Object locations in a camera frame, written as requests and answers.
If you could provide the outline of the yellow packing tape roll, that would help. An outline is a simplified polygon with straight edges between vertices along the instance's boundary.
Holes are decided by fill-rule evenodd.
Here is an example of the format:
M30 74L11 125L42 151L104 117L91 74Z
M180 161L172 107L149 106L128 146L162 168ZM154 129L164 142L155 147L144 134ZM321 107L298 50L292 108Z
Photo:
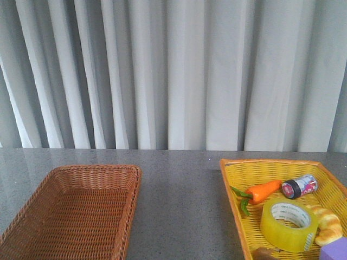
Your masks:
M309 251L318 229L318 219L303 203L272 198L262 208L260 230L265 239L284 251Z

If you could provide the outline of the grey pleated curtain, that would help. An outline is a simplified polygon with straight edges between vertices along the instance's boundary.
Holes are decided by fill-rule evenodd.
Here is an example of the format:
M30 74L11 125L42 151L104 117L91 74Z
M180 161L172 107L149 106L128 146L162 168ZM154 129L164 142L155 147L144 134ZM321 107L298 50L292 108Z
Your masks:
M1 1L1 147L346 151L346 1Z

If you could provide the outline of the orange toy carrot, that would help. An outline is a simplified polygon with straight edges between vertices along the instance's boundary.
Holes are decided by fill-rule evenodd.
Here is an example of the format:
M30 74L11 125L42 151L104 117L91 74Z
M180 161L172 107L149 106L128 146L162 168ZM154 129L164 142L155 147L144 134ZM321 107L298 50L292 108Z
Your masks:
M232 191L241 198L240 208L242 212L249 216L250 213L247 209L249 203L257 205L265 201L271 194L276 192L281 187L281 180L272 180L264 184L254 185L249 187L246 191L241 191L231 186Z

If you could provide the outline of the brown wicker basket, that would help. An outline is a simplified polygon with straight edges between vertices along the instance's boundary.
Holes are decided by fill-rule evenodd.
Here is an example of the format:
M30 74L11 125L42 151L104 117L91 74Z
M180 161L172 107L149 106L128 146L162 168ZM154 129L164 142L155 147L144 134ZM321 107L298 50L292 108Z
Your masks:
M1 235L1 259L125 259L142 171L51 170Z

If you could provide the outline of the small black-capped jar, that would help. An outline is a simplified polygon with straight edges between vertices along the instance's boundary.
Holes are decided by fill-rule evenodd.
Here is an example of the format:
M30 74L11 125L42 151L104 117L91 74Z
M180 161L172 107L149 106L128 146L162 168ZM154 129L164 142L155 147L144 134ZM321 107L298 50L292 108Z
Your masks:
M290 179L282 183L282 193L288 199L297 199L318 189L318 182L311 174Z

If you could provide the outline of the yellow wicker basket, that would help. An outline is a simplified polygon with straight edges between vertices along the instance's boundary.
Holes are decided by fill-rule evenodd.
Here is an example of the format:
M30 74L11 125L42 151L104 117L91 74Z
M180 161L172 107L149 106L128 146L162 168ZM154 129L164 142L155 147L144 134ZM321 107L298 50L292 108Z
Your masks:
M320 162L285 159L221 159L220 168L228 199L235 219L237 233L245 259L252 259L259 247L271 247L260 231L262 205L248 205L246 216L240 208L240 197L233 187L245 191L249 187L272 180L286 181L312 174L318 190L300 197L305 205L320 205L338 216L346 230L346 187Z

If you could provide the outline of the brown toy item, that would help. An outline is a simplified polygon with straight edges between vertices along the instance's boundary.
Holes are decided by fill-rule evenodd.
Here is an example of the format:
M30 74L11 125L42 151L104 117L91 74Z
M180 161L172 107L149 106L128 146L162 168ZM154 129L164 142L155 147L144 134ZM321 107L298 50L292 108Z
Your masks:
M255 260L278 260L278 258L273 256L273 252L276 252L276 249L259 247L253 252L253 259Z

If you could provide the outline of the toy croissant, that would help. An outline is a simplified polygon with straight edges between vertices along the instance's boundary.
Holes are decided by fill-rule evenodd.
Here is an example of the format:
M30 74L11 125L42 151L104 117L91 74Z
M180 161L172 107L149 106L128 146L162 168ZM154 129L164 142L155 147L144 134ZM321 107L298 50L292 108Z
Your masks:
M331 210L319 205L308 205L318 220L318 235L315 237L315 243L319 246L326 246L343 236L343 228L337 215Z

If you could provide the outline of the purple block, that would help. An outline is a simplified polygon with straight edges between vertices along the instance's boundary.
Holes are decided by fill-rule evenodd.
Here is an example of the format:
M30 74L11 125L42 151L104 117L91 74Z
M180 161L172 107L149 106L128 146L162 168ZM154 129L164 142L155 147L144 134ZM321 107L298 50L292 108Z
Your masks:
M319 260L346 260L346 237L321 247Z

